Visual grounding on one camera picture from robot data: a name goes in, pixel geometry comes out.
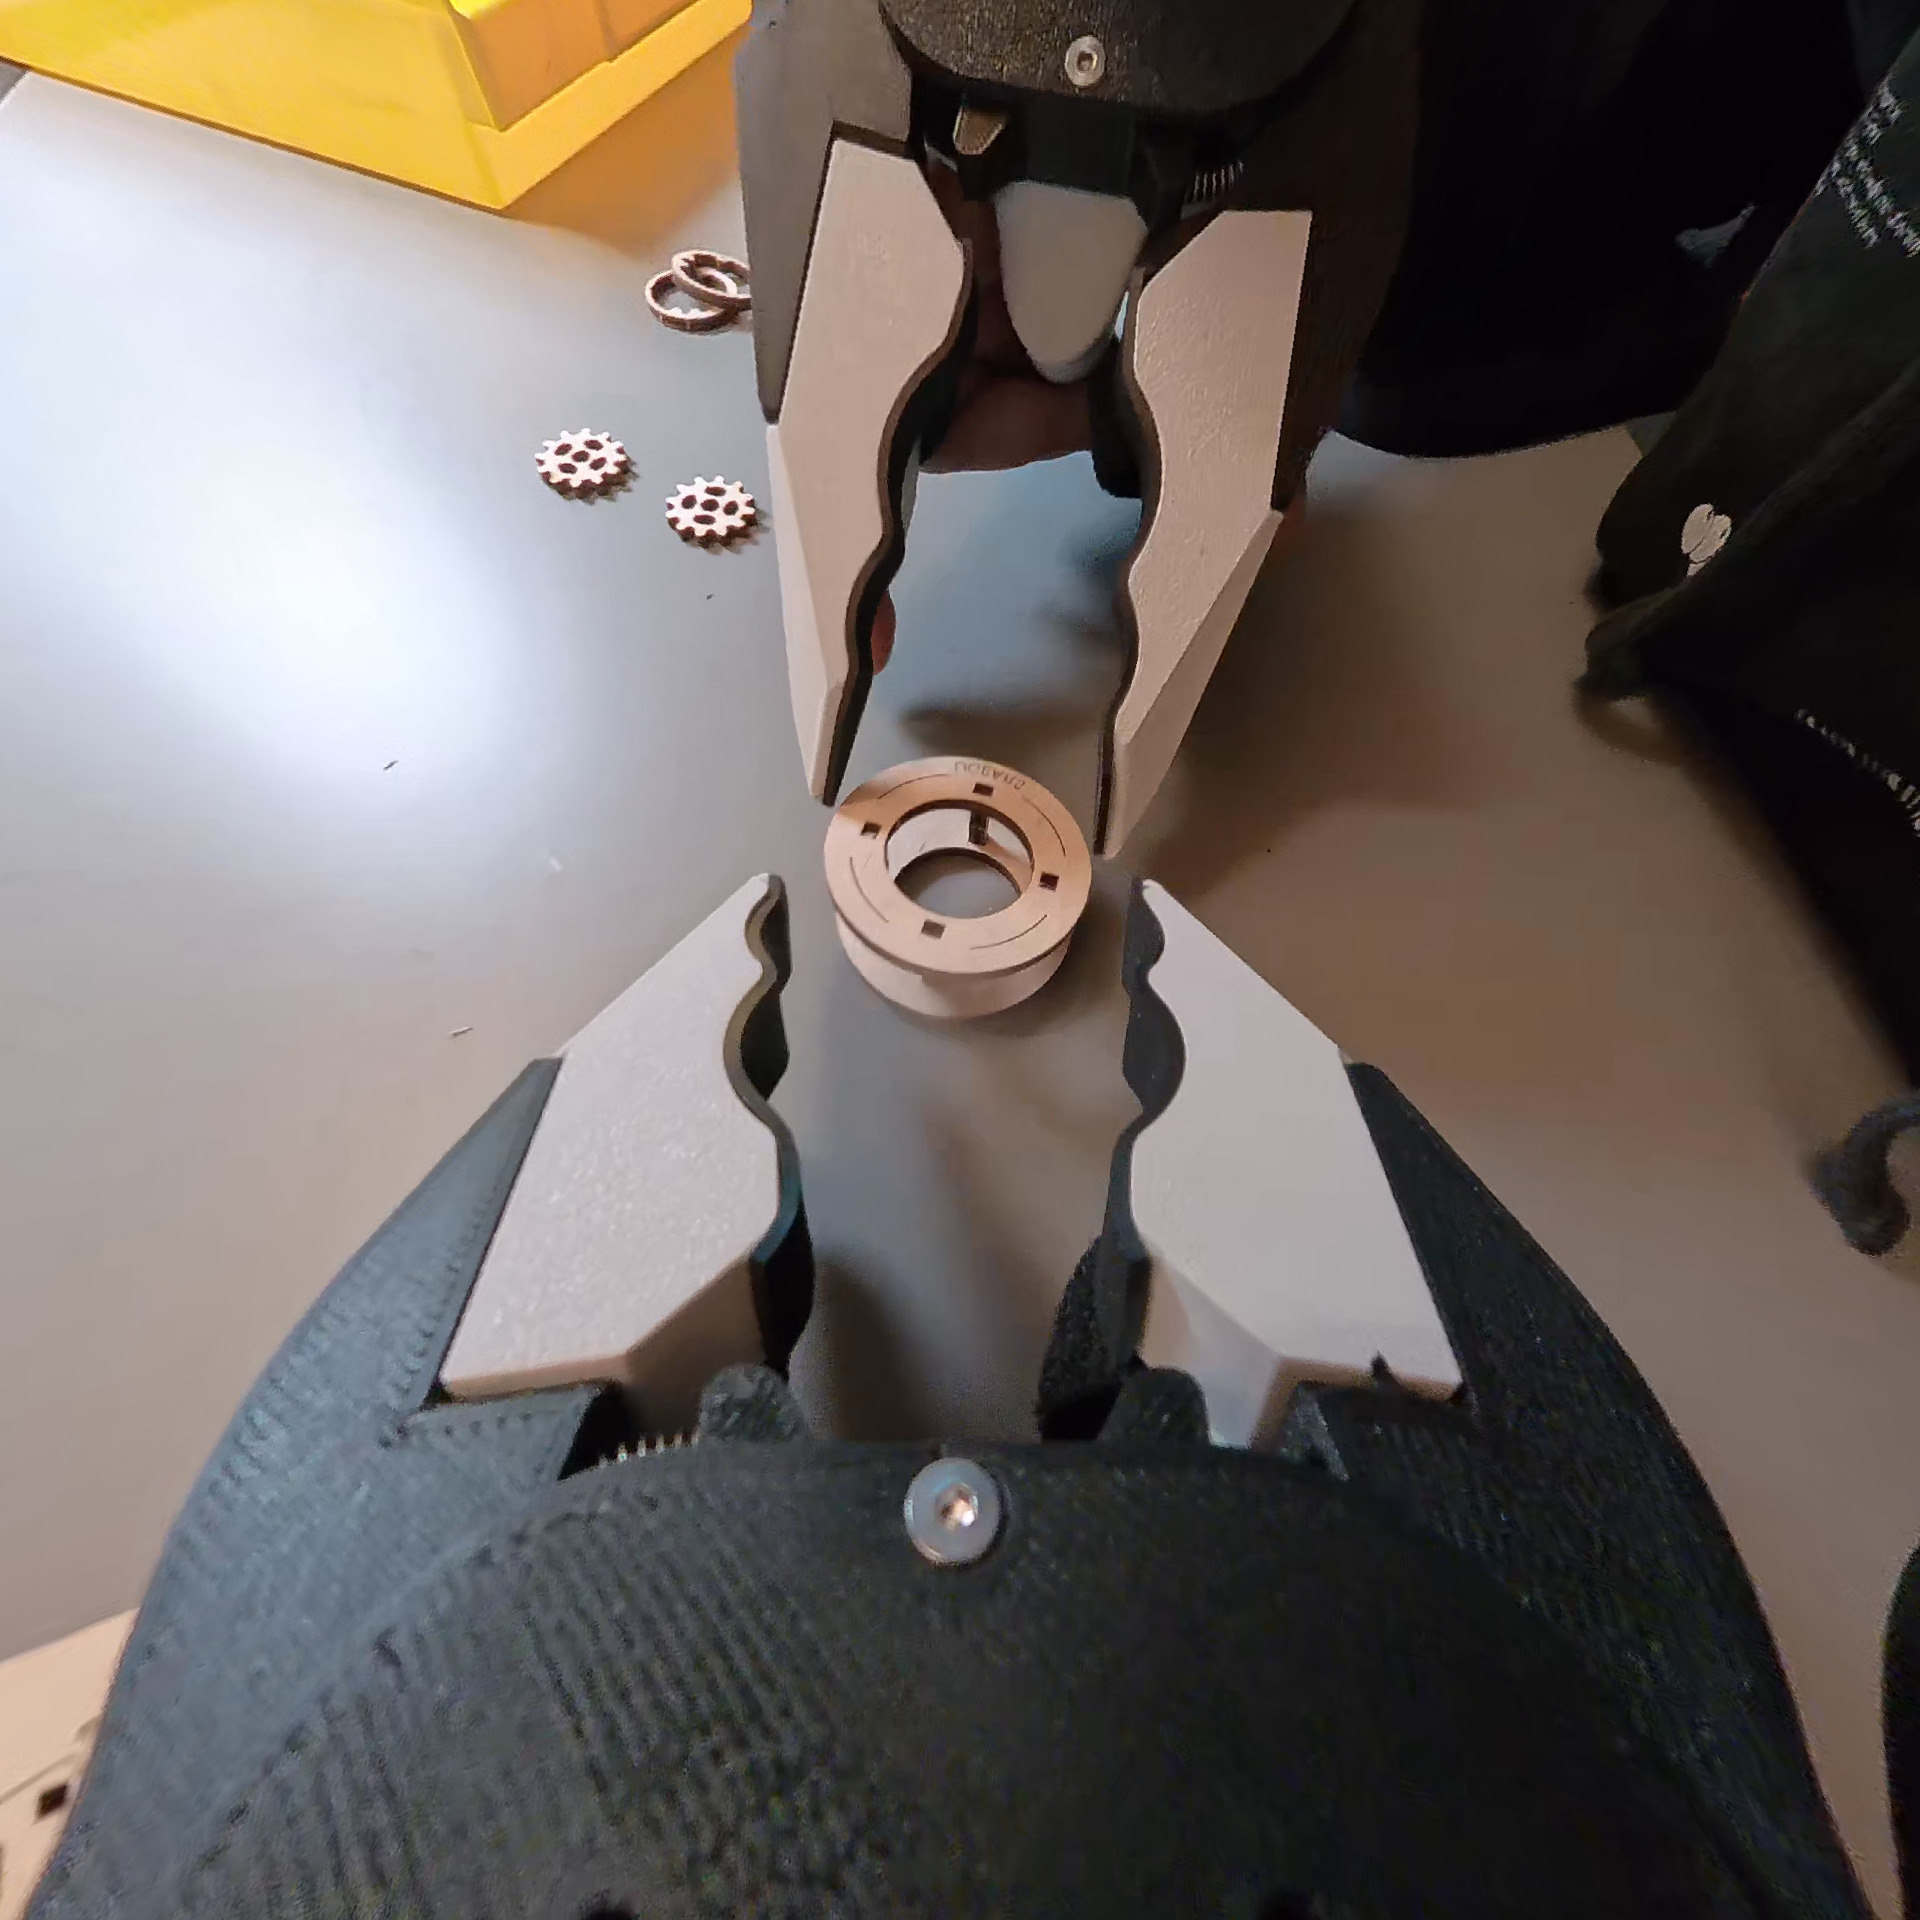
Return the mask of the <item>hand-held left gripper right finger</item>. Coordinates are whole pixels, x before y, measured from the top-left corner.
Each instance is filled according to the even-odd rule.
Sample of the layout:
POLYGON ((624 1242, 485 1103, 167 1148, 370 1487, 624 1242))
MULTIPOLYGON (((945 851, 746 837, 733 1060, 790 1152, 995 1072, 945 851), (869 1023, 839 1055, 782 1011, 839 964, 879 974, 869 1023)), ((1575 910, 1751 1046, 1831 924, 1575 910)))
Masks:
POLYGON ((1342 1046, 1155 880, 1129 895, 1119 983, 1119 1354, 1187 1376, 1227 1448, 1274 1447, 1307 1384, 1450 1399, 1459 1364, 1342 1046))

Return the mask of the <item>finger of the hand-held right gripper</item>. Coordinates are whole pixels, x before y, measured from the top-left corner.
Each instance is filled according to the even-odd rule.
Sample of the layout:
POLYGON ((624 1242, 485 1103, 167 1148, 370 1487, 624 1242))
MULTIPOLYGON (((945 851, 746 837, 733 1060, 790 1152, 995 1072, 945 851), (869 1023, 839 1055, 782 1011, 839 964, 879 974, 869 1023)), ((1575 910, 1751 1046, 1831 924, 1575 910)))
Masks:
POLYGON ((1127 294, 1119 419, 1137 443, 1143 515, 1118 588, 1133 660, 1099 748, 1104 856, 1155 798, 1279 528, 1309 230, 1302 207, 1219 211, 1127 294))
POLYGON ((971 294, 968 250, 921 167, 835 136, 766 429, 787 699, 822 805, 839 800, 869 702, 878 606, 971 294))

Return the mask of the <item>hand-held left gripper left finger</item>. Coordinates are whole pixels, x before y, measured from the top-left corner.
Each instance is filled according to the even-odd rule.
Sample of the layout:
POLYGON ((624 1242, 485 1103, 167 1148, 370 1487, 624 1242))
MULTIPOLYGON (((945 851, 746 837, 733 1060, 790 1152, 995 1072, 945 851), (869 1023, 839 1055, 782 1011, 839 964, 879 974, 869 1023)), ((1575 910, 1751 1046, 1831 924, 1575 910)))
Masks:
POLYGON ((440 1364, 449 1399, 694 1404, 733 1364, 787 1376, 813 1301, 771 1103, 790 966, 784 882, 749 876, 562 1046, 440 1364))

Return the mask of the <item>wooden spool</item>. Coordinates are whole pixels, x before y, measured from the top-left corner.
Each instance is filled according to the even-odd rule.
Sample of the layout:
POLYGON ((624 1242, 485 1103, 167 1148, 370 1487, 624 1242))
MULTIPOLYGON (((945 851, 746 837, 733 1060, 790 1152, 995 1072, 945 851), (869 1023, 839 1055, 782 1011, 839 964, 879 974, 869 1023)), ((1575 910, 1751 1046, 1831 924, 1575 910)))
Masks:
POLYGON ((1090 900, 1093 861, 1070 808, 990 758, 928 757, 856 786, 831 813, 822 870, 855 972, 896 1007, 937 1022, 1008 1013, 1057 972, 1090 900), (966 856, 1011 886, 995 912, 953 916, 904 874, 966 856))

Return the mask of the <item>person's right forearm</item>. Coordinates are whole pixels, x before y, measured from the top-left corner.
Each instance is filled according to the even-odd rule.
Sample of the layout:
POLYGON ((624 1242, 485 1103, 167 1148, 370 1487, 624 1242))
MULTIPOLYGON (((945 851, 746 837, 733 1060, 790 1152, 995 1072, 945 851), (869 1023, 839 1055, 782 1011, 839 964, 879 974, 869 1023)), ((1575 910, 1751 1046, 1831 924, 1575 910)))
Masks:
POLYGON ((1457 460, 1671 411, 1862 100, 1824 2, 1424 10, 1398 268, 1339 405, 1457 460))

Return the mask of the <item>person's right hand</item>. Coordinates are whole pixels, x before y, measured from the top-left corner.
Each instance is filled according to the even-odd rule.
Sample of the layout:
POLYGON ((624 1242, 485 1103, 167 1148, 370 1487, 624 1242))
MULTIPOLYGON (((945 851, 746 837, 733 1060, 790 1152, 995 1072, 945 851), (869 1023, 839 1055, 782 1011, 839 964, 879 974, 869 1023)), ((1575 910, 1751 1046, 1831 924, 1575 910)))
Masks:
POLYGON ((1002 472, 1090 447, 1087 383, 1053 383, 985 363, 961 373, 944 436, 922 458, 933 472, 1002 472))

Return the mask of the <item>person's black hoodie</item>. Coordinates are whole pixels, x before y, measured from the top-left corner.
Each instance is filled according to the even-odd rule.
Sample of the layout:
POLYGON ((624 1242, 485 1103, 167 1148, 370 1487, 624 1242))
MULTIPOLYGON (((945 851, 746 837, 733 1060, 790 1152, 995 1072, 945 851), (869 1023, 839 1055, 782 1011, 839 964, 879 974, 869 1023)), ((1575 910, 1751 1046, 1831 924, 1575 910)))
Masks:
POLYGON ((1831 932, 1903 1092, 1813 1163, 1865 1255, 1912 1226, 1918 1046, 1914 4, 1851 4, 1862 100, 1707 373, 1600 520, 1582 691, 1703 736, 1831 932))

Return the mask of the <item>yellow plastic bin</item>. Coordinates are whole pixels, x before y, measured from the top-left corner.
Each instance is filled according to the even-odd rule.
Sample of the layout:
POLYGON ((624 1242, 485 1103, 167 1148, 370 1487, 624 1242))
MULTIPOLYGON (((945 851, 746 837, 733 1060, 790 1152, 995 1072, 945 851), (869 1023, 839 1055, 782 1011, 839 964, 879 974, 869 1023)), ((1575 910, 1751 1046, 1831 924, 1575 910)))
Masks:
POLYGON ((506 207, 749 14, 746 2, 3 2, 2 55, 506 207))

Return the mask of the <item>laser-cut wooden sheet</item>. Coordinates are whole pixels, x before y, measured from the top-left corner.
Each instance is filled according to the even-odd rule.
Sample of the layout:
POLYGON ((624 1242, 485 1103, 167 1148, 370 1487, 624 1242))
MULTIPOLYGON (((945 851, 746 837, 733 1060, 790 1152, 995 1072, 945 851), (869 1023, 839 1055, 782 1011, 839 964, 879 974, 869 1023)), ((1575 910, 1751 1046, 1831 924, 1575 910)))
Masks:
POLYGON ((79 1796, 135 1612, 2 1662, 2 1891, 22 1904, 79 1796))

